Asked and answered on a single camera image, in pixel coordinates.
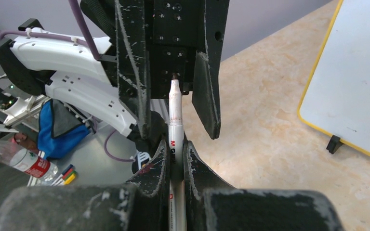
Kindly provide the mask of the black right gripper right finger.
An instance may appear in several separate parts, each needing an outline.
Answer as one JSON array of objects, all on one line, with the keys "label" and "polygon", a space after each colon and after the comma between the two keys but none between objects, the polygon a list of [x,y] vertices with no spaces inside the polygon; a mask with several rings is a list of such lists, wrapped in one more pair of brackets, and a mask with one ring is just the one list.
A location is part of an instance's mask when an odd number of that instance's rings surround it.
[{"label": "black right gripper right finger", "polygon": [[234,187],[201,160],[192,141],[184,146],[185,213],[188,231],[216,231],[217,215],[206,190]]}]

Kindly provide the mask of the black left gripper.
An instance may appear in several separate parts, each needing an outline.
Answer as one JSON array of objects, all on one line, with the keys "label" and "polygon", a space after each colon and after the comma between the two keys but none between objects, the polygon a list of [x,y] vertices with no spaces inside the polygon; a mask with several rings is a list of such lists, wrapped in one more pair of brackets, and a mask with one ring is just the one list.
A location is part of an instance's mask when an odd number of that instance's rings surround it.
[{"label": "black left gripper", "polygon": [[109,38],[102,60],[121,95],[136,95],[137,126],[150,136],[150,96],[168,97],[177,74],[209,137],[219,138],[219,67],[227,0],[83,0],[80,8]]}]

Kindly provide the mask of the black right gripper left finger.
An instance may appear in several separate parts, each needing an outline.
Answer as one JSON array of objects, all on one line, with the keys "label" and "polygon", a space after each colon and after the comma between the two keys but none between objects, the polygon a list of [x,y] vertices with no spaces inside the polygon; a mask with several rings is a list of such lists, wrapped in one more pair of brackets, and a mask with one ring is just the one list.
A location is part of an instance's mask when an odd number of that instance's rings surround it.
[{"label": "black right gripper left finger", "polygon": [[125,185],[130,189],[129,231],[167,231],[169,228],[170,154],[161,140],[154,157]]}]

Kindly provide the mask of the yellow framed whiteboard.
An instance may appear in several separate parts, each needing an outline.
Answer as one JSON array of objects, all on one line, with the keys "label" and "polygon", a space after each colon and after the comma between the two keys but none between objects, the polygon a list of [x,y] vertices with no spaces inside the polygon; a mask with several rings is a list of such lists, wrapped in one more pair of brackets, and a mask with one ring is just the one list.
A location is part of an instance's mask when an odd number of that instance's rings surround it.
[{"label": "yellow framed whiteboard", "polygon": [[297,115],[370,156],[370,0],[339,1]]}]

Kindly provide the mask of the white marker pen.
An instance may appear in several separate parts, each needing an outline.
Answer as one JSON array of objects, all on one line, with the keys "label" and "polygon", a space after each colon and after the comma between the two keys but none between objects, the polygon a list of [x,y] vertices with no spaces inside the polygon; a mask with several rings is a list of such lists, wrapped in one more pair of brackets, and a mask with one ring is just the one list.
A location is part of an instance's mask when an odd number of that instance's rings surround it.
[{"label": "white marker pen", "polygon": [[171,154],[170,175],[170,220],[169,230],[185,231],[185,192],[184,192],[184,127],[182,113],[182,93],[177,74],[172,75],[169,92],[168,145]]}]

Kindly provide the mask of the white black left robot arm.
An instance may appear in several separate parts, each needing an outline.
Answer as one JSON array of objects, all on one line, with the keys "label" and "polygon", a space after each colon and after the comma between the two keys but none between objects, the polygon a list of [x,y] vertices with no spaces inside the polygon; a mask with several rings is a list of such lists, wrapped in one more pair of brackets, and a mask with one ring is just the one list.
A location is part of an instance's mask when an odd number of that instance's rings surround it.
[{"label": "white black left robot arm", "polygon": [[130,139],[159,136],[153,99],[176,77],[211,139],[220,134],[219,69],[229,1],[72,1],[81,37],[28,19],[0,34],[0,65],[24,92],[73,105]]}]

